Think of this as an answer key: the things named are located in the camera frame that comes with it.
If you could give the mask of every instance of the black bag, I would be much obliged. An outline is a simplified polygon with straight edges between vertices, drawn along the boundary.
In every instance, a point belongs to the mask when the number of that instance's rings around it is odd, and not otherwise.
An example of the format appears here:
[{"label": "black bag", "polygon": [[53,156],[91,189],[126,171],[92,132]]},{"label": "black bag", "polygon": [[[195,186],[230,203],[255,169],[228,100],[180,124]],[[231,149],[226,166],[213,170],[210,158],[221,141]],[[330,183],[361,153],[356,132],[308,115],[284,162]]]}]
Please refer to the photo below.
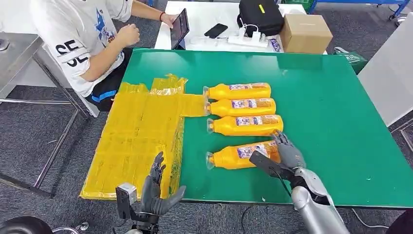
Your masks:
[{"label": "black bag", "polygon": [[[266,36],[277,35],[284,26],[284,18],[278,8],[274,0],[241,0],[240,14],[237,17],[238,26],[253,24]],[[252,37],[256,30],[256,27],[248,26],[246,33]]]}]

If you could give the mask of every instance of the power strip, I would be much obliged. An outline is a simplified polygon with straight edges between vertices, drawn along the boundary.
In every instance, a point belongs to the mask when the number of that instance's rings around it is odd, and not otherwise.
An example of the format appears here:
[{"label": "power strip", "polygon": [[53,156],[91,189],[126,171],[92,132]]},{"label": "power strip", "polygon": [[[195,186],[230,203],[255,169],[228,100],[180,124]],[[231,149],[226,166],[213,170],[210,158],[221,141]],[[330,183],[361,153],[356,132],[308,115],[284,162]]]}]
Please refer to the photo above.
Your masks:
[{"label": "power strip", "polygon": [[261,33],[255,31],[252,33],[252,38],[244,37],[245,28],[240,28],[238,36],[229,36],[228,44],[244,45],[250,47],[260,47],[265,48],[268,46],[267,39],[261,39]]}]

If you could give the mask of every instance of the tablet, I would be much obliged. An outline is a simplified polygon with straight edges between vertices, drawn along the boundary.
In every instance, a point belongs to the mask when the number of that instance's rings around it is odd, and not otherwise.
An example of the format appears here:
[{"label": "tablet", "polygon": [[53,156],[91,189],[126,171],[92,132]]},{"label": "tablet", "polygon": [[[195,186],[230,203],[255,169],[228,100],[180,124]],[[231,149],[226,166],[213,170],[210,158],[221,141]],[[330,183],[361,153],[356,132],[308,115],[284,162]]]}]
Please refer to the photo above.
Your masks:
[{"label": "tablet", "polygon": [[173,28],[170,29],[170,42],[172,45],[171,49],[174,50],[178,47],[179,43],[189,32],[188,15],[186,8],[184,8],[183,11],[178,15],[172,25]]}]

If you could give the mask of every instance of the green table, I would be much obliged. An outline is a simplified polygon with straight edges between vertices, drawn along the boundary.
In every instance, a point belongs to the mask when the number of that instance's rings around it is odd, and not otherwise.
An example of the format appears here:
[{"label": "green table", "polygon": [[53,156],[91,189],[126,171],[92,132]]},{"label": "green table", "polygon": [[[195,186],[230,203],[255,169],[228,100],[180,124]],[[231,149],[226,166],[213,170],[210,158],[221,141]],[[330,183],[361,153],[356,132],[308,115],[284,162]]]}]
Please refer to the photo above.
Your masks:
[{"label": "green table", "polygon": [[[219,83],[268,82],[284,132],[336,205],[413,207],[413,171],[345,58],[135,49],[123,81],[150,87],[167,73],[187,78],[186,93],[192,94]],[[207,151],[268,138],[208,134],[206,120],[185,120],[185,199],[291,203],[279,180],[257,168],[208,170]]]}]

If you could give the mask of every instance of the green bag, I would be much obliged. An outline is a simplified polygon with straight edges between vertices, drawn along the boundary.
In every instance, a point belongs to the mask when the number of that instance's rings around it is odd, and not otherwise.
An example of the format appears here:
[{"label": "green bag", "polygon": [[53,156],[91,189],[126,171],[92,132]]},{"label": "green bag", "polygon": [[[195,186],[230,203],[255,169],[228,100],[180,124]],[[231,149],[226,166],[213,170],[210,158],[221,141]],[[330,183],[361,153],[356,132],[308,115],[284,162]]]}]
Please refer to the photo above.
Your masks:
[{"label": "green bag", "polygon": [[356,74],[358,74],[368,62],[358,53],[348,52],[341,47],[334,47],[334,51],[334,55],[341,55],[346,57],[347,61],[350,63]]}]

